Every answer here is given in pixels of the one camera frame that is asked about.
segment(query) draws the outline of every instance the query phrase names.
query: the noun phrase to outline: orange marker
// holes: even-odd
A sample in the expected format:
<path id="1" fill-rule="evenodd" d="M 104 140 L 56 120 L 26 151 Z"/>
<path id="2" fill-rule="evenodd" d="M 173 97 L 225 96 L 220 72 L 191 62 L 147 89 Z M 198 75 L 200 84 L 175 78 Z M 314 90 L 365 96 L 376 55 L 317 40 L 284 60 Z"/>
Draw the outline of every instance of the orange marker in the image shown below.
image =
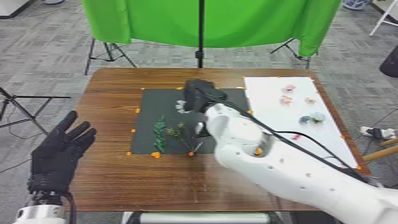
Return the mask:
<path id="1" fill-rule="evenodd" d="M 150 156 L 152 156 L 154 159 L 159 159 L 159 152 L 152 152 Z"/>

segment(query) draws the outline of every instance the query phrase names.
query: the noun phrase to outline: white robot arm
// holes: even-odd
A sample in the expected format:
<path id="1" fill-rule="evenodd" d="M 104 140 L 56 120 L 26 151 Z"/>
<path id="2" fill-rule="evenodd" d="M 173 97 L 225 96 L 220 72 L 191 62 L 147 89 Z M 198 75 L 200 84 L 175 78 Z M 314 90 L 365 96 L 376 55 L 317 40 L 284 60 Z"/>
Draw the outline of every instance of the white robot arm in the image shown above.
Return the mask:
<path id="1" fill-rule="evenodd" d="M 221 166 L 275 196 L 316 207 L 344 224 L 398 223 L 398 191 L 372 187 L 328 167 L 262 133 L 257 124 L 223 104 L 214 104 L 204 114 Z"/>

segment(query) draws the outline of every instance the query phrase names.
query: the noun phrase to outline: metal pole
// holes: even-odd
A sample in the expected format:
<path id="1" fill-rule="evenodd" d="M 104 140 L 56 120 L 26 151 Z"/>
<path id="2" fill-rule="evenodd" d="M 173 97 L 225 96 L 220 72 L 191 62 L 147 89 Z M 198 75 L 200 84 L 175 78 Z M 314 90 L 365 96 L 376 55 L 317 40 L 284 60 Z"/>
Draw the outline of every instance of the metal pole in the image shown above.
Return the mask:
<path id="1" fill-rule="evenodd" d="M 93 46 L 95 46 L 95 39 L 92 38 L 92 40 L 90 40 L 88 58 L 86 58 L 86 64 L 85 64 L 85 72 L 83 72 L 85 76 L 88 75 Z"/>
<path id="2" fill-rule="evenodd" d="M 196 58 L 196 68 L 202 68 L 202 58 L 204 58 L 204 0 L 198 0 L 198 50 L 195 52 Z"/>

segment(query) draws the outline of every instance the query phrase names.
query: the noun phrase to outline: cable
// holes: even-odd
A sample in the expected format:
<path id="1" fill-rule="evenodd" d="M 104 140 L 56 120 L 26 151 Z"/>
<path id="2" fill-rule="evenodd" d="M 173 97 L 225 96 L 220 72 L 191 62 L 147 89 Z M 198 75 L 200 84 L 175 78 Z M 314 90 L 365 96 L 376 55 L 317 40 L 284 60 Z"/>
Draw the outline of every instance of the cable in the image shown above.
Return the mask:
<path id="1" fill-rule="evenodd" d="M 67 199 L 69 207 L 70 207 L 70 211 L 69 211 L 69 224 L 76 224 L 76 204 L 74 204 L 72 195 L 70 195 L 69 192 L 60 193 L 60 195 Z"/>
<path id="2" fill-rule="evenodd" d="M 0 174 L 5 173 L 8 170 L 12 170 L 15 167 L 19 167 L 31 159 L 22 160 L 13 166 L 10 166 L 6 169 L 0 171 Z"/>
<path id="3" fill-rule="evenodd" d="M 312 139 L 312 137 L 308 137 L 303 133 L 300 133 L 296 131 L 276 131 L 276 133 L 278 134 L 296 134 L 296 135 L 303 136 L 316 143 L 316 145 L 324 149 L 326 153 L 337 159 L 337 161 L 340 162 L 340 164 L 344 165 L 344 167 L 349 168 L 349 166 L 344 163 L 344 161 L 339 159 L 339 157 L 335 156 L 335 154 L 332 153 L 332 151 L 326 149 L 326 147 L 321 145 L 321 143 Z"/>
<path id="4" fill-rule="evenodd" d="M 232 102 L 220 100 L 216 98 L 212 98 L 205 92 L 195 88 L 200 92 L 200 94 L 204 95 L 204 97 L 207 97 L 209 100 L 212 100 L 214 102 L 221 103 L 225 106 L 228 106 L 239 113 L 241 115 L 252 120 L 252 122 L 264 128 L 264 130 L 271 133 L 271 135 L 278 138 L 278 140 L 292 147 L 296 148 L 319 162 L 323 162 L 340 173 L 342 170 L 340 168 L 324 160 L 321 159 L 321 157 L 308 152 L 276 133 L 276 131 L 262 124 L 262 122 L 253 118 L 253 116 L 246 113 L 244 110 L 241 110 L 241 108 L 234 105 Z M 330 150 L 326 149 L 326 147 L 319 144 L 319 142 L 307 136 L 307 138 L 314 141 L 314 143 L 319 145 L 319 147 L 326 150 L 326 152 L 330 153 Z M 346 165 L 344 161 L 339 159 L 339 157 L 333 155 L 335 159 L 339 160 L 339 162 L 344 164 L 347 171 L 351 172 L 351 174 L 355 175 L 356 179 L 365 183 L 365 179 L 362 177 L 362 175 L 356 173 L 356 171 L 351 169 L 351 167 Z"/>

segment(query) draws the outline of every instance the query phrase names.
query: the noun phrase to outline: green backdrop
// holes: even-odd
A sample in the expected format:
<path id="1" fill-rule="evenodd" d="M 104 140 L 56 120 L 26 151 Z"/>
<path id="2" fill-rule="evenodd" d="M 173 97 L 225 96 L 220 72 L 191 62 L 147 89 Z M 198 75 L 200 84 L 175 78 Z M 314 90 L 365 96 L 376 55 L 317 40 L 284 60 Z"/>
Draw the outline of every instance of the green backdrop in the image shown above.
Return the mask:
<path id="1" fill-rule="evenodd" d="M 310 56 L 326 34 L 339 0 L 205 0 L 204 46 L 243 47 L 300 40 Z M 83 0 L 93 38 L 131 38 L 196 47 L 198 0 Z"/>

